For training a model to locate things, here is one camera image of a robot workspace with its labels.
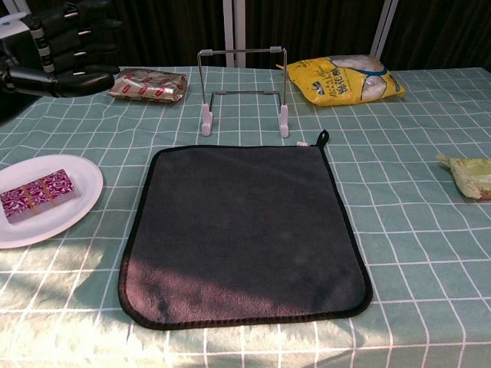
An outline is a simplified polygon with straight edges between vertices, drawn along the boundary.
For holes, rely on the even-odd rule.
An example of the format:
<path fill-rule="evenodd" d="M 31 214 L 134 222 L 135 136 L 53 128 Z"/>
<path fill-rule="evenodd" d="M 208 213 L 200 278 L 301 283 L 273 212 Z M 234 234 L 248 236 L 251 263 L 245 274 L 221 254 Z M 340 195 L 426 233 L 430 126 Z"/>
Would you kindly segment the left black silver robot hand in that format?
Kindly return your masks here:
<path fill-rule="evenodd" d="M 94 40 L 123 27 L 109 18 L 112 8 L 110 1 L 64 2 L 35 14 L 2 17 L 2 92 L 69 98 L 111 89 L 119 68 L 89 59 L 117 50 Z"/>

